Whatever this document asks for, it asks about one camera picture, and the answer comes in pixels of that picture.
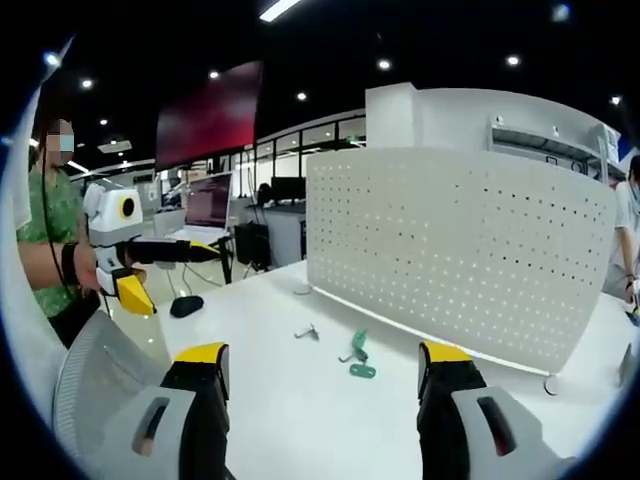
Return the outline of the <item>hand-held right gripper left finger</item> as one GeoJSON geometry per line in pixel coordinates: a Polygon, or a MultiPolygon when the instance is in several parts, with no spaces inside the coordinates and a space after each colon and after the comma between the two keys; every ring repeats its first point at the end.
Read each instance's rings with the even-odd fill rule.
{"type": "Polygon", "coordinates": [[[106,424],[102,479],[232,479],[229,345],[181,352],[158,385],[145,387],[106,424]]]}

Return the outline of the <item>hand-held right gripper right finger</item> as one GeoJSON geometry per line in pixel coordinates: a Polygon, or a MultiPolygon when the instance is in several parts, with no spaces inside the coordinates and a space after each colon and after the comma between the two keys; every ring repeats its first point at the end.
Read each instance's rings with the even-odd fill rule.
{"type": "Polygon", "coordinates": [[[543,440],[541,422],[486,384],[472,357],[419,345],[417,431],[424,479],[559,479],[575,462],[543,440]]]}

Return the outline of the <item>person's left hand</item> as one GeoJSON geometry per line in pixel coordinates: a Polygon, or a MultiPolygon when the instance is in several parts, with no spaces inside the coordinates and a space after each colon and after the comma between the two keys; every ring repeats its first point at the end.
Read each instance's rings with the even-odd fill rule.
{"type": "Polygon", "coordinates": [[[74,252],[74,266],[79,284],[86,289],[99,292],[101,286],[97,279],[97,259],[90,245],[78,243],[74,252]]]}

